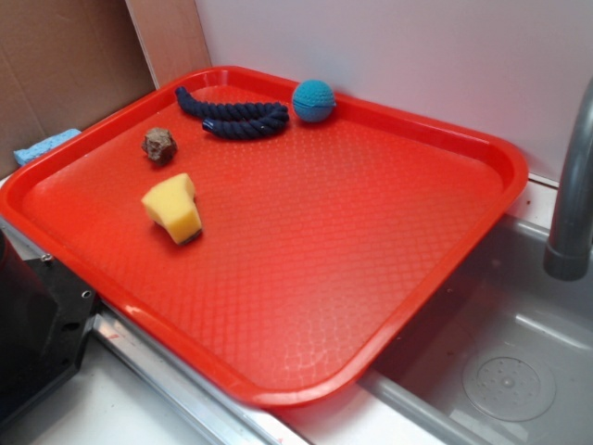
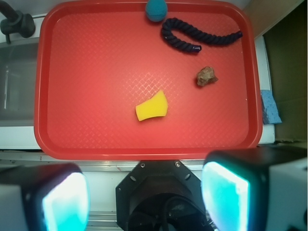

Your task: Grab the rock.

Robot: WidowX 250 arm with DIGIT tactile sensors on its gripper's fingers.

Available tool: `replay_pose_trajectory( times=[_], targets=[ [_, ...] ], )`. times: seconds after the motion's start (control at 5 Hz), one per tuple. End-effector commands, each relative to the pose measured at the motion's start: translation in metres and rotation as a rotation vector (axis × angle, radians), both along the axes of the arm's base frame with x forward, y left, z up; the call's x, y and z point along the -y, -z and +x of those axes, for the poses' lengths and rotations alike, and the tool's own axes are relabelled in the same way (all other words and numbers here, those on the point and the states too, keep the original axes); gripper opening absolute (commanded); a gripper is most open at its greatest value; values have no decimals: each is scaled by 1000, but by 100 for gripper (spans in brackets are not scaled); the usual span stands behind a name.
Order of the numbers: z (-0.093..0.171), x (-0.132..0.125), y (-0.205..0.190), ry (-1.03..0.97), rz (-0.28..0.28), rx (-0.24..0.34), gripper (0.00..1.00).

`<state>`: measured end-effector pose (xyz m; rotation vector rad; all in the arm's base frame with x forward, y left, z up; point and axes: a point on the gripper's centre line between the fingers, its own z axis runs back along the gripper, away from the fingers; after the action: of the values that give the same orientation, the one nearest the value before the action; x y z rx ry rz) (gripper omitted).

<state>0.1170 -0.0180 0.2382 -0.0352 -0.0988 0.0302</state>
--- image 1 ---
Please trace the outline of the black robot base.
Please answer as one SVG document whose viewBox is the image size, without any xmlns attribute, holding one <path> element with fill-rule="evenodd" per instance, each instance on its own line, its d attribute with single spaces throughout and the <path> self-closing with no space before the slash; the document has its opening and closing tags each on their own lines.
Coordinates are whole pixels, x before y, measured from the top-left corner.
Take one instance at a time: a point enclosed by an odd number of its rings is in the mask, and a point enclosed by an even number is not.
<svg viewBox="0 0 593 445">
<path fill-rule="evenodd" d="M 78 373 L 97 308 L 57 259 L 24 260 L 1 235 L 1 428 Z"/>
</svg>

